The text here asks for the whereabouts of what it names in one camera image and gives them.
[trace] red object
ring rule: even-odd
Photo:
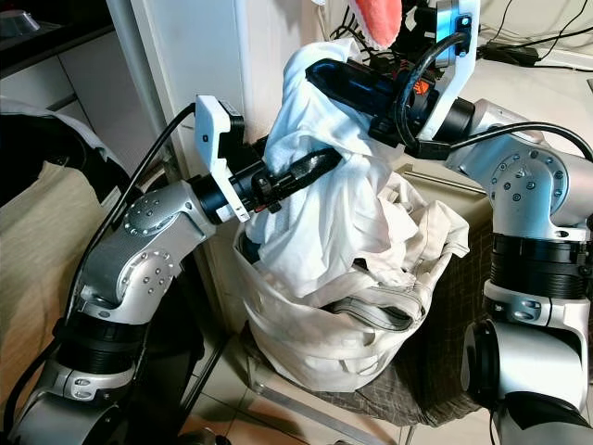
[[[386,49],[401,26],[401,0],[348,0],[369,43]]]

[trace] black cable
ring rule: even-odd
[[[465,42],[467,38],[467,34],[464,34],[463,32],[455,32],[442,39],[440,42],[431,46],[431,48],[428,49],[428,51],[426,51],[416,62],[413,70],[408,73],[408,78],[406,79],[404,87],[400,90],[395,104],[395,122],[397,132],[399,133],[399,136],[405,146],[415,148],[418,145],[416,138],[410,131],[408,119],[406,116],[408,100],[410,99],[410,94],[414,88],[414,85],[420,80],[424,72],[436,60],[436,57],[439,54],[448,49],[450,46]]]
[[[165,130],[163,130],[163,133],[160,134],[158,139],[150,147],[150,149],[146,153],[145,157],[140,162],[140,165],[138,166],[136,171],[133,173],[132,178],[130,179],[130,183],[128,184],[128,187],[121,194],[120,199],[118,199],[118,202],[116,203],[116,205],[113,207],[113,209],[111,209],[111,211],[109,212],[109,214],[107,215],[105,220],[103,220],[103,222],[101,222],[101,225],[96,230],[95,234],[93,235],[93,238],[91,238],[91,241],[89,242],[84,253],[82,254],[81,260],[79,261],[78,266],[76,268],[74,278],[72,279],[72,284],[69,289],[68,301],[66,303],[66,314],[64,316],[64,324],[66,324],[68,322],[70,316],[74,312],[75,301],[76,301],[75,295],[76,295],[76,291],[77,291],[77,288],[78,288],[80,280],[81,280],[82,269],[84,267],[84,264],[88,260],[91,250],[96,246],[98,241],[103,237],[103,235],[107,231],[109,225],[115,219],[116,215],[120,211],[120,208],[125,203],[126,197],[133,190],[134,186],[140,179],[140,176],[144,172],[145,168],[150,164],[152,159],[157,155],[157,153],[159,152],[159,150],[161,149],[163,144],[167,141],[167,139],[169,139],[170,135],[173,133],[175,128],[177,128],[177,126],[187,116],[194,113],[195,111],[196,111],[196,104],[190,104],[187,107],[185,107],[177,116],[175,116],[175,118],[173,118],[173,120],[169,123],[169,125],[167,125]],[[60,343],[59,340],[57,340],[57,338],[54,338],[51,341],[51,343],[41,352],[41,354],[39,354],[35,358],[35,360],[33,360],[33,362],[25,370],[25,372],[22,373],[19,380],[17,381],[17,384],[10,391],[10,395],[8,396],[8,399],[6,400],[6,408],[5,408],[5,412],[4,412],[4,429],[6,432],[9,432],[10,429],[12,429],[12,426],[14,425],[14,413],[15,413],[15,410],[17,407],[17,401],[19,400],[20,393],[25,388],[25,385],[27,385],[27,382],[35,374],[35,371],[37,371],[37,369],[51,356],[51,354],[53,354],[56,351],[57,347],[59,346],[59,343]]]
[[[140,162],[140,165],[138,166],[136,171],[133,173],[132,178],[130,179],[130,183],[128,184],[128,187],[121,194],[120,199],[118,199],[118,202],[116,203],[116,205],[113,207],[113,209],[111,209],[111,211],[109,212],[109,214],[107,215],[105,220],[103,220],[103,222],[101,223],[101,225],[96,230],[93,237],[91,238],[91,241],[89,242],[86,249],[84,250],[84,253],[82,254],[81,260],[79,261],[78,266],[76,268],[76,272],[74,273],[74,278],[72,279],[72,284],[70,286],[69,294],[68,294],[68,301],[66,303],[66,314],[64,316],[64,324],[68,324],[70,316],[74,312],[74,306],[75,306],[75,301],[76,301],[75,295],[78,290],[79,283],[81,281],[82,268],[84,267],[84,264],[88,260],[91,250],[96,246],[96,244],[99,242],[99,240],[103,237],[103,235],[107,231],[109,225],[115,219],[116,215],[118,214],[121,207],[125,203],[126,197],[128,197],[128,195],[130,194],[130,192],[132,191],[132,189],[134,188],[134,186],[140,179],[140,176],[144,172],[145,168],[148,166],[148,164],[150,164],[152,159],[157,155],[160,148],[167,141],[167,139],[169,139],[170,135],[173,133],[175,128],[177,128],[177,126],[187,116],[189,116],[190,114],[195,112],[195,110],[196,110],[196,104],[188,105],[177,116],[175,116],[173,118],[173,120],[169,123],[169,125],[167,125],[165,130],[163,130],[163,133],[160,134],[158,139],[155,141],[155,143],[148,150],[148,153],[146,153],[146,156]]]
[[[35,371],[56,351],[59,346],[59,341],[54,338],[49,345],[32,361],[29,367],[22,373],[17,380],[17,383],[10,391],[8,399],[6,399],[6,406],[4,409],[4,430],[8,434],[12,429],[15,422],[15,411],[17,409],[17,402],[22,390],[27,385],[27,382],[31,380]]]
[[[578,11],[578,14],[576,14],[571,21],[569,21],[568,23],[566,23],[564,25],[564,28],[562,28],[561,31],[558,33],[556,40],[554,41],[552,46],[549,48],[548,52],[546,54],[544,54],[542,57],[540,57],[539,60],[543,60],[544,58],[546,58],[548,56],[549,53],[552,52],[552,49],[554,49],[554,46],[556,46],[556,43],[558,43],[558,41],[562,38],[562,33],[566,30],[566,28],[568,28],[571,25],[571,23],[573,23],[576,19],[581,17],[581,14],[583,14],[583,11],[585,10],[585,7],[587,6],[588,1],[589,0],[585,0],[585,2],[583,2],[583,7],[581,7],[580,11]]]
[[[469,138],[462,141],[455,142],[451,144],[449,148],[451,151],[454,151],[464,146],[471,146],[487,139],[502,136],[503,134],[524,132],[527,130],[539,130],[540,132],[558,134],[571,141],[579,150],[581,150],[585,156],[585,159],[593,162],[593,150],[587,141],[585,141],[585,139],[567,128],[547,122],[518,122],[511,123],[509,125],[503,125],[501,127],[494,127],[490,130],[486,130],[485,132],[474,134],[473,136],[470,136]]]
[[[563,35],[554,35],[552,37],[547,37],[545,39],[534,40],[532,42],[527,42],[526,44],[505,44],[503,46],[499,46],[498,49],[507,49],[507,48],[525,48],[526,46],[537,45],[537,44],[544,44],[545,42],[549,42],[556,39],[566,39],[568,37],[573,37],[575,35],[584,34],[586,32],[593,31],[593,26],[589,26],[588,28],[584,28],[580,31],[569,32],[568,34]]]
[[[364,41],[364,38],[361,37],[355,30],[353,30],[349,26],[339,26],[335,30],[337,31],[340,28],[343,28],[345,31],[348,31],[350,34],[352,34],[352,37],[359,41],[359,43],[362,45],[362,49],[360,50],[361,53],[367,53],[370,58],[376,57],[376,55],[372,51],[372,48],[370,48],[367,45],[367,43]]]
[[[492,432],[492,421],[493,420],[494,420],[494,410],[490,410],[490,422],[488,422],[489,429],[490,429],[490,442],[492,442],[492,445],[497,445],[497,443],[494,441],[494,433]]]
[[[584,68],[575,68],[575,67],[568,67],[564,65],[534,65],[533,67],[525,67],[525,68],[552,68],[555,70],[572,70],[578,72],[593,72],[593,70],[585,70]]]
[[[344,12],[344,17],[342,18],[342,23],[340,23],[340,26],[338,26],[336,29],[334,29],[331,33],[330,33],[330,37],[332,37],[335,34],[335,38],[339,39],[338,33],[339,31],[346,26],[346,20],[348,18],[348,12],[350,12],[350,5],[346,6],[346,11]]]
[[[494,37],[492,37],[490,40],[488,40],[486,45],[488,45],[493,40],[496,40],[498,35],[502,31],[502,26],[504,25],[504,20],[507,18],[507,11],[509,11],[509,6],[511,6],[511,3],[512,3],[512,0],[509,0],[509,3],[507,3],[507,7],[504,8],[504,14],[502,14],[502,21],[500,22],[500,26],[498,27],[498,31],[497,31],[496,35]]]

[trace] white wall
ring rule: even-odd
[[[585,0],[513,0],[504,28],[523,36],[543,32],[559,32],[581,9]],[[508,0],[482,0],[480,22],[498,28]],[[564,33],[593,26],[593,2],[588,2],[583,14]],[[593,31],[588,34],[560,39],[558,49],[593,55]]]
[[[282,101],[284,65],[302,45],[322,40],[310,0],[247,0],[253,109],[246,110],[250,139],[270,132]]]

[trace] white cloth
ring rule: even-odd
[[[310,44],[289,60],[266,162],[281,172],[327,146],[344,159],[279,212],[246,224],[260,261],[249,264],[235,244],[259,348],[276,371],[313,390],[353,391],[379,375],[422,324],[451,255],[468,251],[467,222],[386,167],[385,146],[367,135],[369,117],[306,81],[313,62],[358,53],[345,39]],[[356,258],[368,270],[353,266]],[[328,310],[331,303],[342,311]],[[409,324],[379,327],[390,314]]]

